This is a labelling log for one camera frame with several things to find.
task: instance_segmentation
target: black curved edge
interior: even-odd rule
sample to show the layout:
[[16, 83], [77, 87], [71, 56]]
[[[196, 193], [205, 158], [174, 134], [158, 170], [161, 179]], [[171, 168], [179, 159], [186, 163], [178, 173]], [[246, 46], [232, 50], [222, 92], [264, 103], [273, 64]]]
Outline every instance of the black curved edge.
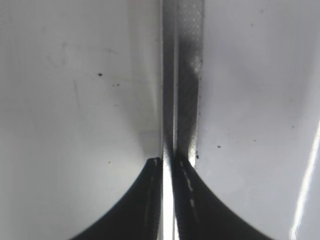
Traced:
[[161, 184], [161, 159], [148, 159], [119, 202], [72, 240], [156, 240], [161, 213]]
[[271, 240], [224, 205], [182, 154], [172, 163], [172, 179], [180, 240]]

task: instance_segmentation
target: white surface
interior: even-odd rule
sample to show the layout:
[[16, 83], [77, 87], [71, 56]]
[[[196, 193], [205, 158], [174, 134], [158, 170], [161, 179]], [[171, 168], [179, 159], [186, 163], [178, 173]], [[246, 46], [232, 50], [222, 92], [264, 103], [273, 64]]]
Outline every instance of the white surface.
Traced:
[[73, 237], [159, 156], [159, 19], [157, 0], [0, 0], [1, 240]]
[[[287, 240], [320, 118], [320, 1], [205, 4], [197, 170]], [[158, 0], [0, 0], [0, 239], [72, 237], [160, 154], [158, 37]], [[300, 240], [319, 239], [313, 160]]]
[[269, 236], [288, 240], [294, 227], [318, 240], [320, 1], [207, 0], [205, 10], [196, 169]]

